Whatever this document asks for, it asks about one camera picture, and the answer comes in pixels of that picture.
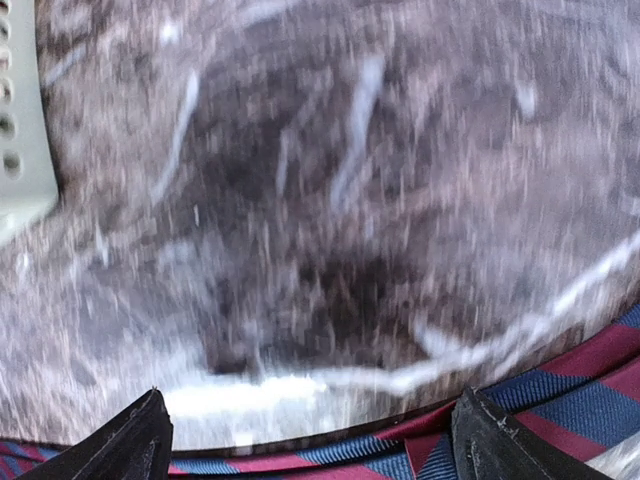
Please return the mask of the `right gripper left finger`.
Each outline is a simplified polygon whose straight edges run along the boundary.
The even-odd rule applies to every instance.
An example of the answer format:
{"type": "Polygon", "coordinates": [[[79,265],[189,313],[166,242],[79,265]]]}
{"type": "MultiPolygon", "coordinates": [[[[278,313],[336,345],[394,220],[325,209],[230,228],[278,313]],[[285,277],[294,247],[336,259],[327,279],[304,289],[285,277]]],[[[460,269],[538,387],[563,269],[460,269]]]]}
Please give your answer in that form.
{"type": "Polygon", "coordinates": [[[169,478],[173,425],[151,389],[85,440],[22,474],[22,479],[169,478]]]}

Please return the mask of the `red navy striped tie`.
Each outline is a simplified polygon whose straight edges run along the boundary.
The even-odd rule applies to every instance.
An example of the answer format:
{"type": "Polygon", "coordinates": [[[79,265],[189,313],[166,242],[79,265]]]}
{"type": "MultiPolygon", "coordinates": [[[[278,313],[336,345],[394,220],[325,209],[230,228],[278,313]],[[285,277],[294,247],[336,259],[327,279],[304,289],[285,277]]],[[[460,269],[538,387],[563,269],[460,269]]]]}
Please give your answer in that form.
{"type": "Polygon", "coordinates": [[[466,389],[387,430],[277,455],[194,456],[152,389],[80,443],[3,441],[5,479],[596,479],[591,461],[639,431],[639,312],[545,365],[466,389]]]}

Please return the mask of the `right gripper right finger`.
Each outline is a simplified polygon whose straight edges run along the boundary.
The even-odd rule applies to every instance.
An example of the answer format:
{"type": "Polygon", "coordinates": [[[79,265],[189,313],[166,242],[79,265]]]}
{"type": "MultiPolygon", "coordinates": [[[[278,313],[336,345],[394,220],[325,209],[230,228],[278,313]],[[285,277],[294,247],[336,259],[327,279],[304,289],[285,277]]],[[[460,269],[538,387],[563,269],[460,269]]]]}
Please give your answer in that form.
{"type": "Polygon", "coordinates": [[[466,387],[451,416],[460,479],[604,479],[606,476],[553,447],[508,413],[575,395],[587,407],[615,398],[609,387],[466,387]]]}

